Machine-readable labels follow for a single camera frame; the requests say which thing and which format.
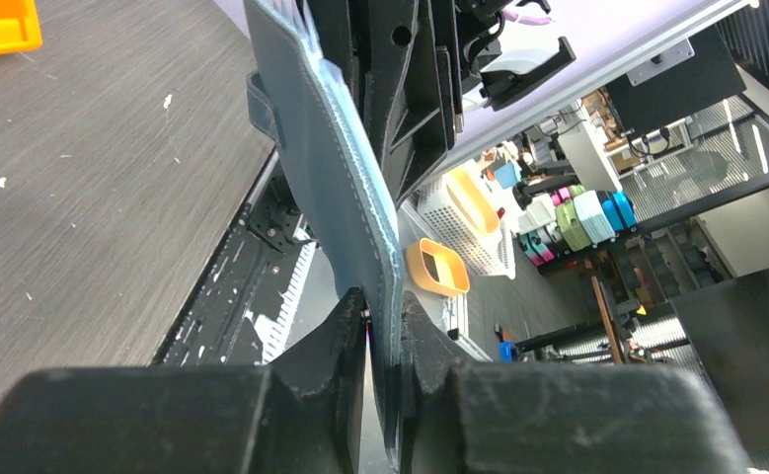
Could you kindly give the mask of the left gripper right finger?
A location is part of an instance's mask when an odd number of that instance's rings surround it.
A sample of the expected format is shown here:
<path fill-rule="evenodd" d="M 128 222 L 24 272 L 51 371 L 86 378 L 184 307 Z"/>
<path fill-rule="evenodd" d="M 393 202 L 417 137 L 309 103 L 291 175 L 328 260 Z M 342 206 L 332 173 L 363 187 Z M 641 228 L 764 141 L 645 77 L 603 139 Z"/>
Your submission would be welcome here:
<path fill-rule="evenodd" d="M 676 367 L 477 361 L 403 299 L 404 473 L 743 473 L 717 398 Z"/>

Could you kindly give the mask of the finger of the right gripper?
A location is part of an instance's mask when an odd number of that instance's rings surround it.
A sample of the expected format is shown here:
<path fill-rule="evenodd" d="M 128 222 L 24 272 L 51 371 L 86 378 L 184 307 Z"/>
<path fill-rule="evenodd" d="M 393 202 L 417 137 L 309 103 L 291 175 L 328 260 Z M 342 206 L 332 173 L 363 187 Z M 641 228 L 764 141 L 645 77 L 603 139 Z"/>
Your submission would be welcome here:
<path fill-rule="evenodd" d="M 402 204 L 454 147 L 461 112 L 452 1 L 313 0 L 327 59 L 342 70 L 379 169 Z"/>

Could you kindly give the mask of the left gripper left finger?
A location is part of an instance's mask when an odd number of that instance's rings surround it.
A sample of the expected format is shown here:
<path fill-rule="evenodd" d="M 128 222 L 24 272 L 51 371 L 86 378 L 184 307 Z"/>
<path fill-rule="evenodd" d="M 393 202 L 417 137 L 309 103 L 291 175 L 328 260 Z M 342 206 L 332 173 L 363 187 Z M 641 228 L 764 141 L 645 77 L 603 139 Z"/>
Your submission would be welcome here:
<path fill-rule="evenodd" d="M 0 402 L 0 473 L 353 473 L 366 303 L 265 365 L 56 368 Z"/>

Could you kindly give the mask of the blue card holder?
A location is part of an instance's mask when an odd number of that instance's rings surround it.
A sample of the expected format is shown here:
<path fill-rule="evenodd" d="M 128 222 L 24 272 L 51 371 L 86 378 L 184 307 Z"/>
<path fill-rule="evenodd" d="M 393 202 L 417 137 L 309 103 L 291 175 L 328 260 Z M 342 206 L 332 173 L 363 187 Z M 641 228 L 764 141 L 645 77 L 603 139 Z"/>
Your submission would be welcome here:
<path fill-rule="evenodd" d="M 362 290 L 383 442 L 400 469 L 405 261 L 398 219 L 343 73 L 326 58 L 307 4 L 244 4 L 257 70 L 250 120 L 272 139 L 293 197 L 328 257 L 338 291 Z"/>

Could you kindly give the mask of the orange plastic cup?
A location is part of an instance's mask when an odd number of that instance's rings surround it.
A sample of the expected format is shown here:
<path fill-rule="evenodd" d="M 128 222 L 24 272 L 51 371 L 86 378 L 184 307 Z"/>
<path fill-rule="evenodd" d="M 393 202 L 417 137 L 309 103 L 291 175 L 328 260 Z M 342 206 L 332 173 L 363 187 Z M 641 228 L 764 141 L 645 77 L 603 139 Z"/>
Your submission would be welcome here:
<path fill-rule="evenodd" d="M 454 250 L 422 238 L 407 248 L 405 256 L 408 273 L 419 288 L 449 298 L 470 291 L 467 269 Z"/>

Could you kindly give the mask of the white perforated basket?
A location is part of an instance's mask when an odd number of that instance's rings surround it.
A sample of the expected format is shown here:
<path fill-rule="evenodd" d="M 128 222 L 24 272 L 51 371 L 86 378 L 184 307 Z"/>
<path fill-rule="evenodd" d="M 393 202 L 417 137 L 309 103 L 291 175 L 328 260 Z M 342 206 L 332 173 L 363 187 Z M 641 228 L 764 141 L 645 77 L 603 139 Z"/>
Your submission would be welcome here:
<path fill-rule="evenodd" d="M 511 235 L 499 210 L 480 173 L 468 165 L 441 175 L 418 191 L 420 217 L 438 242 L 461 257 L 471 275 L 514 279 Z"/>

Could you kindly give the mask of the yellow three-compartment bin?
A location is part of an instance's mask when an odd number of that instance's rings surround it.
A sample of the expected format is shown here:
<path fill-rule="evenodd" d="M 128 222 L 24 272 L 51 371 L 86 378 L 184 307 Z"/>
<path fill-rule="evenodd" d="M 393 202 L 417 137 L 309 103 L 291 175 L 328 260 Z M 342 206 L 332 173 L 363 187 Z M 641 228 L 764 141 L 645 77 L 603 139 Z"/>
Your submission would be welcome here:
<path fill-rule="evenodd" d="M 35 0 L 0 0 L 0 55 L 38 49 L 42 35 Z"/>

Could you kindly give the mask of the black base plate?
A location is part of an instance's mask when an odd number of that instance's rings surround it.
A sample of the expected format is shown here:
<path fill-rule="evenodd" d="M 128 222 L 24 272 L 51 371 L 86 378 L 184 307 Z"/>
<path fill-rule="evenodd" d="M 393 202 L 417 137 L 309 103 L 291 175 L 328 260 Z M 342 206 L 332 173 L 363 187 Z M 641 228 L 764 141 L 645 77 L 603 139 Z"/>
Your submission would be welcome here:
<path fill-rule="evenodd" d="M 271 153 L 153 363 L 264 364 L 277 358 L 317 247 Z"/>

